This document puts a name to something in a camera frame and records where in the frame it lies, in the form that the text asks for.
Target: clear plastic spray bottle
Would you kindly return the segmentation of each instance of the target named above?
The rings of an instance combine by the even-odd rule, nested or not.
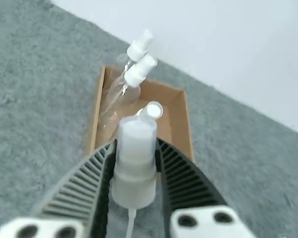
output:
[[[104,103],[101,105],[98,120],[99,129],[112,130],[112,132],[108,131],[105,133],[109,138],[122,117],[119,115],[119,110],[124,106],[135,103],[139,99],[141,93],[140,84],[156,65],[157,60],[146,54],[110,86]]]

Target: transparent bottle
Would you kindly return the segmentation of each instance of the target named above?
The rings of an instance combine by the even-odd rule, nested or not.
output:
[[[153,36],[151,32],[149,30],[144,30],[141,38],[132,41],[126,53],[121,54],[116,58],[116,65],[110,72],[108,82],[104,85],[103,91],[105,94],[107,94],[113,80],[123,76],[128,69],[139,62],[148,53],[148,46],[152,42],[152,39]]]
[[[102,133],[107,135],[108,140],[122,118],[120,110],[139,99],[140,84],[156,65],[157,60],[147,54],[110,86],[105,101],[101,105],[98,120],[99,129],[105,130]]]

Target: spray nozzle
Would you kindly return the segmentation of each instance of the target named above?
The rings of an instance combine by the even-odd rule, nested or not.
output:
[[[124,79],[131,87],[139,86],[148,73],[158,65],[158,61],[146,54],[137,64],[133,65],[125,74]]]
[[[153,35],[149,30],[144,30],[142,36],[132,41],[127,49],[127,55],[134,62],[138,62],[147,53],[148,47],[153,40]]]
[[[134,41],[134,44],[136,44],[139,48],[142,48],[143,50],[147,50],[150,43],[153,40],[153,35],[152,33],[146,29],[143,31],[141,38],[139,38],[138,40]]]

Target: cardboard box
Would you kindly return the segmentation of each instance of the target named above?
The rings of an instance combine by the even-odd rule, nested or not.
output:
[[[99,109],[102,101],[104,101],[102,98],[104,85],[112,80],[109,77],[111,70],[114,69],[107,66],[103,67],[101,71],[94,107],[91,113],[91,126],[89,127],[90,130],[88,130],[86,154],[92,153],[96,148],[107,143],[115,130],[104,132],[98,128]],[[164,110],[163,116],[157,120],[157,136],[178,148],[194,161],[185,92],[182,89],[146,79],[141,84],[141,95],[137,103],[121,109],[120,113],[125,117],[134,115],[150,101],[158,101],[162,104]]]

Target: spray cap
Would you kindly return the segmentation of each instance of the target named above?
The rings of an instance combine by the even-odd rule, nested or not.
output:
[[[148,73],[157,65],[158,61],[149,54],[146,54],[124,74],[124,79],[129,86],[135,88],[145,80]]]
[[[141,118],[157,120],[163,115],[163,107],[159,102],[151,101],[144,108],[140,109],[136,115]]]
[[[134,62],[138,62],[147,53],[148,46],[153,40],[153,35],[149,30],[144,30],[140,39],[132,41],[127,49],[127,55]]]

